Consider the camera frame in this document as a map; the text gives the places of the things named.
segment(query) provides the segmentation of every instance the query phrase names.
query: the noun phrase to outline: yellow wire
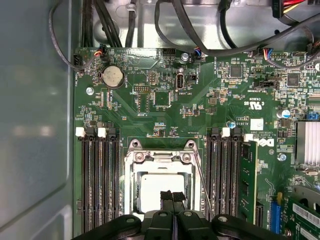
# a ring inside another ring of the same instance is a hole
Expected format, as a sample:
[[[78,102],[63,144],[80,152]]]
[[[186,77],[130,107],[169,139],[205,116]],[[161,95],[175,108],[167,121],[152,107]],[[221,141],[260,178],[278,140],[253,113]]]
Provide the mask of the yellow wire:
[[[297,4],[295,4],[295,5],[292,5],[292,6],[287,7],[287,8],[283,11],[283,13],[284,13],[284,14],[286,14],[286,13],[290,12],[292,9],[294,9],[294,8],[298,7],[298,5],[300,5],[300,4],[302,4],[302,2],[300,2],[300,3],[297,3]]]

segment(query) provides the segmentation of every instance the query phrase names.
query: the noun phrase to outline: sticker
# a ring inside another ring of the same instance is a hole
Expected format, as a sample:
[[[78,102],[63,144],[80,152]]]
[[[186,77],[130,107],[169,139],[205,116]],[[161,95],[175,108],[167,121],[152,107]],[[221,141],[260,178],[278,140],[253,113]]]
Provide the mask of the sticker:
[[[320,228],[320,218],[316,217],[312,213],[304,210],[302,207],[299,207],[297,204],[293,204],[292,210],[298,214],[299,216],[306,219],[309,223],[315,225],[316,227]]]
[[[308,240],[318,240],[315,236],[313,236],[311,233],[309,233],[307,230],[300,227],[300,233],[302,236],[304,236]]]
[[[263,131],[265,121],[263,118],[250,119],[250,130],[251,131]]]

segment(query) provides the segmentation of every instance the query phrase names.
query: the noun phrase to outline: screw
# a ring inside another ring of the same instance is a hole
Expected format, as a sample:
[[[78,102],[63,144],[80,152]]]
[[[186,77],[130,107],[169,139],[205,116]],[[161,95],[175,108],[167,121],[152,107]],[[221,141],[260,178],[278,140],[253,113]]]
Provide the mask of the screw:
[[[95,90],[92,87],[87,87],[85,92],[86,92],[86,94],[91,96],[94,94]]]
[[[189,154],[189,153],[183,154],[182,160],[183,160],[184,162],[186,162],[186,163],[189,163],[189,162],[191,161],[191,156],[190,156],[190,154]]]
[[[144,154],[142,152],[138,152],[134,159],[137,161],[137,162],[142,162],[144,160]]]
[[[283,235],[286,236],[286,237],[290,237],[291,236],[291,231],[289,229],[285,229]]]
[[[228,221],[228,218],[226,218],[225,216],[220,216],[220,217],[218,217],[218,220],[219,220],[220,222],[225,223],[226,221]]]
[[[189,53],[186,53],[186,52],[182,53],[181,60],[184,62],[187,62],[189,60]]]
[[[283,154],[283,153],[280,153],[277,158],[281,162],[287,160],[287,156],[285,154]]]
[[[183,213],[183,215],[185,215],[185,216],[187,216],[187,217],[191,217],[191,216],[192,216],[192,212],[190,212],[190,211],[185,211],[185,212]]]

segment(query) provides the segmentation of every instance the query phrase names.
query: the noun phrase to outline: green circuit board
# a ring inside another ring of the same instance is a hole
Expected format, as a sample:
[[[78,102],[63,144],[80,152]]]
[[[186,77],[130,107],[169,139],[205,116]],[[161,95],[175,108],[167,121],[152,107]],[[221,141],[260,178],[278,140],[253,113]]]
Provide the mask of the green circuit board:
[[[94,52],[93,48],[77,50],[85,61]],[[285,196],[292,191],[293,185],[313,188],[318,183],[318,176],[296,170],[295,144],[296,122],[305,121],[307,114],[320,110],[320,98],[309,97],[320,94],[320,72],[314,65],[301,70],[275,68],[263,56],[254,57],[249,53],[230,57],[203,55],[194,61],[190,56],[187,62],[182,62],[180,56],[181,52],[171,49],[108,48],[106,61],[96,58],[84,73],[75,74],[75,127],[114,128],[119,140],[116,150],[119,163],[115,167],[119,174],[117,211],[123,211],[121,176],[124,174],[124,156],[132,139],[138,139],[146,149],[181,149],[192,139],[199,149],[204,175],[208,175],[208,136],[212,128],[222,131],[232,122],[241,129],[243,137],[251,140],[248,144],[251,145],[253,166],[251,164],[247,169],[255,169],[255,172],[247,177],[246,184],[255,199],[246,206],[248,212],[252,212],[246,218],[251,222],[257,219],[254,214],[257,214],[258,203],[263,206],[259,211],[260,225],[270,229],[271,203],[278,192]],[[283,65],[296,65],[305,60],[303,55],[286,52],[274,52],[271,57]],[[123,72],[121,87],[111,89],[103,83],[101,72],[106,66],[117,66]],[[181,89],[176,86],[178,73],[183,75]],[[86,93],[89,87],[94,90],[91,95]],[[290,111],[289,118],[279,118],[279,111],[283,109]],[[85,231],[82,148],[81,141],[75,137],[75,236]],[[279,160],[280,154],[285,155],[286,160]],[[104,193],[97,194],[99,201]],[[240,193],[238,195],[240,202],[245,200]],[[201,201],[204,212],[205,205],[206,202]],[[95,221],[86,229],[98,226],[104,220],[97,216]]]

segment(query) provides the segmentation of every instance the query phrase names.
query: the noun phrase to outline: heatsink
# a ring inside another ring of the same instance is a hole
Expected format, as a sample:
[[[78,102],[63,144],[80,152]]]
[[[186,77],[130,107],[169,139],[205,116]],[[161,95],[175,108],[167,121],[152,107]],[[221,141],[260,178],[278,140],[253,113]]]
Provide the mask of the heatsink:
[[[296,161],[308,166],[320,165],[320,122],[297,123]]]

